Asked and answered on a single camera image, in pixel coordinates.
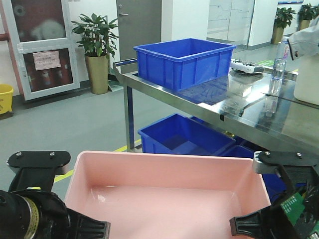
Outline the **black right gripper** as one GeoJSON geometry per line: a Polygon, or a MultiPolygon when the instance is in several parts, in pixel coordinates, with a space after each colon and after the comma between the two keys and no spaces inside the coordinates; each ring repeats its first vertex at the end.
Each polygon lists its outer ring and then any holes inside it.
{"type": "Polygon", "coordinates": [[[230,219],[233,236],[253,239],[317,239],[319,187],[300,187],[282,201],[230,219]]]}

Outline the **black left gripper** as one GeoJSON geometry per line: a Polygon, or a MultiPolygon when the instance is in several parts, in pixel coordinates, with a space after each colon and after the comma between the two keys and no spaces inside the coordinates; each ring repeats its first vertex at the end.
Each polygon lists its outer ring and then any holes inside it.
{"type": "Polygon", "coordinates": [[[110,227],[66,207],[54,193],[0,192],[2,239],[107,239],[110,227]]]}

